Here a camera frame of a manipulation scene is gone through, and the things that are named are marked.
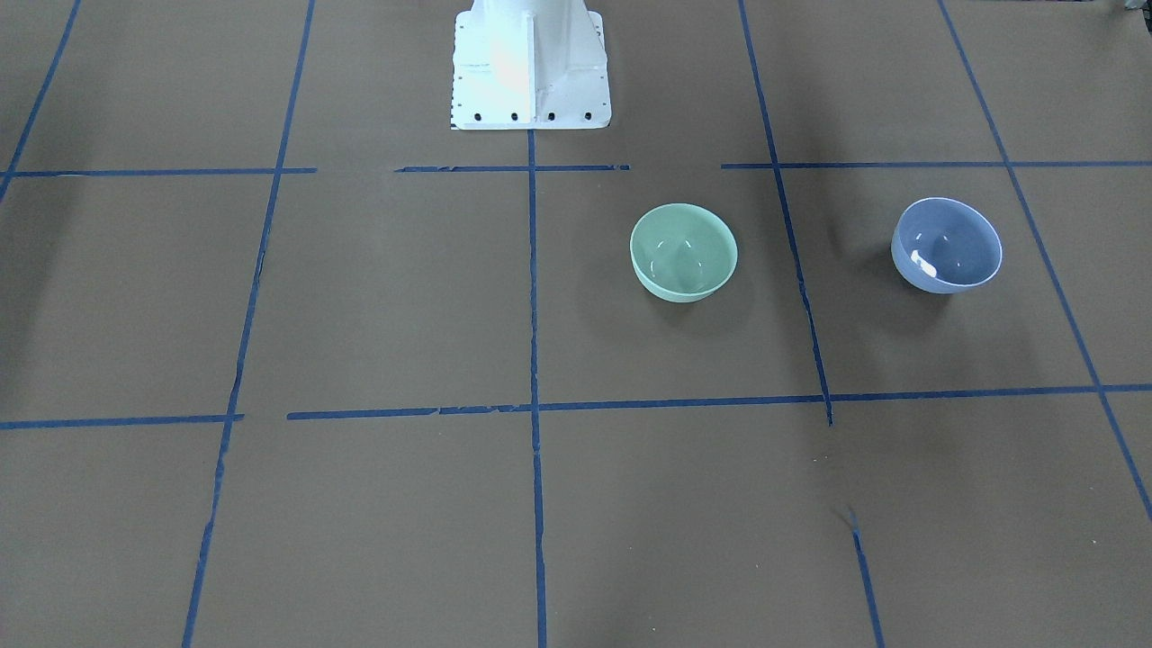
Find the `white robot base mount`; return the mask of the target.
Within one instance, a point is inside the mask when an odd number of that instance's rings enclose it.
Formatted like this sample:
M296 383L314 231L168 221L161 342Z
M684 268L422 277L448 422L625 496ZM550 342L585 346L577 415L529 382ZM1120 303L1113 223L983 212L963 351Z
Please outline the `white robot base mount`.
M473 1L454 37L452 129L611 125L605 25L584 1Z

